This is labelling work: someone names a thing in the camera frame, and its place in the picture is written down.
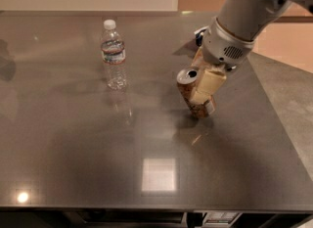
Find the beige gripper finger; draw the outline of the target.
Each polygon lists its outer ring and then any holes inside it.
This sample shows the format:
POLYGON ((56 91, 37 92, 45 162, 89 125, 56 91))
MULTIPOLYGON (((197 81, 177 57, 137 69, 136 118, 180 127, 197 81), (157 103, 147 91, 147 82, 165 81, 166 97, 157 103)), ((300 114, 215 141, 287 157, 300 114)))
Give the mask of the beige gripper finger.
POLYGON ((198 51, 196 52, 195 56, 193 57, 191 66, 196 67, 196 68, 200 68, 204 65, 205 65, 205 61, 203 59, 202 47, 200 47, 198 49, 198 51))
POLYGON ((190 102, 196 105, 206 102, 226 81, 226 74, 216 68, 201 67, 190 102))

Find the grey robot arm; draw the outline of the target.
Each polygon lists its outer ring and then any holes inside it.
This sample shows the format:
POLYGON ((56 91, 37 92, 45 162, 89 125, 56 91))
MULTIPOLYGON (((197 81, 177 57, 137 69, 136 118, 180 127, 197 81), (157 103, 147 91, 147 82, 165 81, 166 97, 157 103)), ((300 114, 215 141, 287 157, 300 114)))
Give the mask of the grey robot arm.
POLYGON ((313 0, 226 0, 203 33, 200 71, 190 101, 197 105, 208 101, 226 80, 226 70, 246 58, 260 32, 291 3, 313 9, 313 0))

